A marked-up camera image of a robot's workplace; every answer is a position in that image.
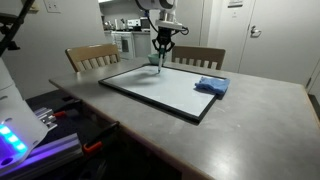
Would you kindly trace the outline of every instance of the gray tabletop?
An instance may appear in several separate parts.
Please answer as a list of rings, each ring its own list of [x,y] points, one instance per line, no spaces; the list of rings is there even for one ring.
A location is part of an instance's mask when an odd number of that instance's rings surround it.
[[[146,62],[120,62],[50,82],[210,177],[320,179],[318,119],[302,85],[166,63],[231,80],[224,98],[194,125],[98,84]]]

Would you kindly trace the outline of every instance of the black frame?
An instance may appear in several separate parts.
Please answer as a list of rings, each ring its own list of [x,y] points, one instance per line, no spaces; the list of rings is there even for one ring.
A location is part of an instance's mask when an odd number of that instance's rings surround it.
[[[118,87],[118,86],[115,86],[113,84],[110,84],[110,83],[107,83],[107,82],[104,82],[104,80],[106,79],[110,79],[110,78],[113,78],[113,77],[116,77],[116,76],[119,76],[119,75],[122,75],[122,74],[125,74],[125,73],[128,73],[130,71],[134,71],[134,70],[137,70],[137,69],[140,69],[142,67],[144,67],[146,65],[143,65],[141,67],[138,67],[138,68],[134,68],[132,70],[129,70],[129,71],[126,71],[126,72],[123,72],[123,73],[120,73],[120,74],[117,74],[117,75],[114,75],[114,76],[110,76],[108,78],[104,78],[99,82],[99,84],[103,85],[103,86],[107,86],[107,87],[110,87],[114,90],[117,90],[118,92],[120,92],[121,94],[124,94],[126,96],[129,96],[129,97],[132,97],[133,99],[137,100],[137,101],[140,101],[142,103],[145,103],[147,105],[150,105],[156,109],[159,109],[159,110],[162,110],[170,115],[173,115],[173,116],[176,116],[178,118],[182,118],[183,120],[187,120],[187,121],[191,121],[193,123],[196,123],[196,124],[199,124],[201,122],[201,120],[204,118],[204,116],[206,115],[206,113],[209,111],[209,109],[211,108],[211,106],[213,105],[213,103],[216,101],[216,99],[220,99],[218,94],[216,94],[212,100],[208,103],[208,105],[204,108],[204,110],[201,112],[200,116],[195,116],[195,115],[192,115],[192,114],[189,114],[187,112],[184,112],[184,111],[181,111],[179,109],[176,109],[174,107],[171,107],[171,106],[168,106],[166,104],[163,104],[161,102],[158,102],[158,101],[155,101],[155,100],[152,100],[152,99],[149,99],[145,96],[142,96],[140,94],[137,94],[137,93],[134,93],[134,92],[131,92],[131,91],[128,91],[126,89],[123,89],[121,87]],[[196,72],[190,72],[190,71],[185,71],[185,70],[180,70],[180,69],[175,69],[175,68],[170,68],[170,67],[165,67],[167,69],[174,69],[174,70],[177,70],[177,71],[183,71],[183,72],[188,72],[188,73],[193,73],[193,74],[199,74],[199,75],[204,75],[204,76],[210,76],[210,77],[215,77],[215,78],[220,78],[220,79],[226,79],[226,78],[223,78],[223,77],[218,77],[218,76],[212,76],[212,75],[207,75],[207,74],[202,74],[202,73],[196,73]]]

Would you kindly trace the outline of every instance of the chair backrest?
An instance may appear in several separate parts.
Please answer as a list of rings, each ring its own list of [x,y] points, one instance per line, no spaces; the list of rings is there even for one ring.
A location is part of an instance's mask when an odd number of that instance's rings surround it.
[[[66,49],[66,54],[76,72],[94,69],[120,61],[118,48],[113,44]]]
[[[206,48],[206,47],[189,47],[189,46],[175,46],[172,50],[172,62],[188,64],[211,69],[213,62],[217,63],[216,69],[220,70],[223,58],[226,51],[224,49]]]

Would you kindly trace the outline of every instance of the blue cloth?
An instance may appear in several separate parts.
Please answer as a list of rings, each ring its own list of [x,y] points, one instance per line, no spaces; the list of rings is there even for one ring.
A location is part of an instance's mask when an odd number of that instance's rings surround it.
[[[206,90],[215,94],[224,94],[230,84],[230,79],[206,78],[201,77],[199,83],[196,83],[196,89]]]

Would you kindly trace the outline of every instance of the blue light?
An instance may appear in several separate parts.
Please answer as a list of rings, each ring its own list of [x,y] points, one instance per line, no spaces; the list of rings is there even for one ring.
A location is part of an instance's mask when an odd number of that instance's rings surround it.
[[[8,140],[11,142],[11,143],[14,143],[14,142],[17,142],[19,141],[19,139],[17,138],[17,136],[15,135],[11,135]]]
[[[0,124],[0,136],[3,136],[4,139],[13,146],[19,152],[23,152],[27,150],[27,147],[23,144],[23,142],[7,127],[3,124]]]

